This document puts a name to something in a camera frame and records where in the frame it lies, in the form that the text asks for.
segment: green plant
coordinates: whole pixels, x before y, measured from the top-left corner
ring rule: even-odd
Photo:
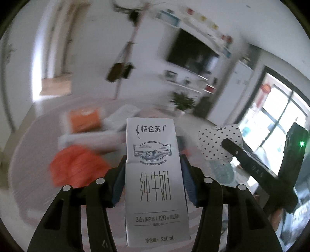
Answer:
[[[193,98],[189,98],[186,94],[184,93],[176,93],[174,92],[172,94],[172,102],[173,104],[176,105],[176,108],[182,111],[185,111],[187,109],[190,109],[194,106],[195,102]]]

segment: black television screen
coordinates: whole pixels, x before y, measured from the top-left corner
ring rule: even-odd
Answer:
[[[199,39],[181,29],[167,61],[202,77],[212,73],[219,55]]]

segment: red cloth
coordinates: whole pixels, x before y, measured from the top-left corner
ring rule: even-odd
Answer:
[[[51,177],[57,187],[87,186],[104,177],[110,168],[100,156],[80,145],[71,145],[58,152],[50,164]]]

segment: sliding glass door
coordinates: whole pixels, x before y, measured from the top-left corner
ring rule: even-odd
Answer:
[[[239,127],[245,143],[278,174],[286,133],[293,122],[304,127],[309,112],[299,95],[266,73]]]

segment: wooden pole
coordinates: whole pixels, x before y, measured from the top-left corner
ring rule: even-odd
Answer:
[[[143,17],[144,17],[144,15],[145,15],[145,13],[146,13],[147,10],[149,9],[149,7],[150,7],[150,3],[147,2],[147,3],[144,4],[143,9],[142,9],[142,12],[141,12],[140,15],[139,15],[139,19],[138,19],[137,26],[135,27],[135,29],[134,29],[134,31],[133,31],[133,33],[132,33],[132,35],[131,35],[130,42],[127,42],[127,45],[126,45],[126,48],[125,48],[124,62],[123,62],[123,65],[122,65],[122,70],[121,70],[120,78],[119,78],[118,81],[117,81],[114,100],[116,100],[116,99],[118,98],[119,89],[120,89],[120,87],[121,87],[121,85],[122,85],[124,70],[125,70],[125,67],[126,67],[127,62],[130,60],[130,57],[131,57],[132,46],[133,46],[134,43],[135,43],[135,39],[136,39],[138,30],[139,30],[139,28],[140,28],[140,26],[141,26],[141,22],[142,22],[142,20],[143,20]]]

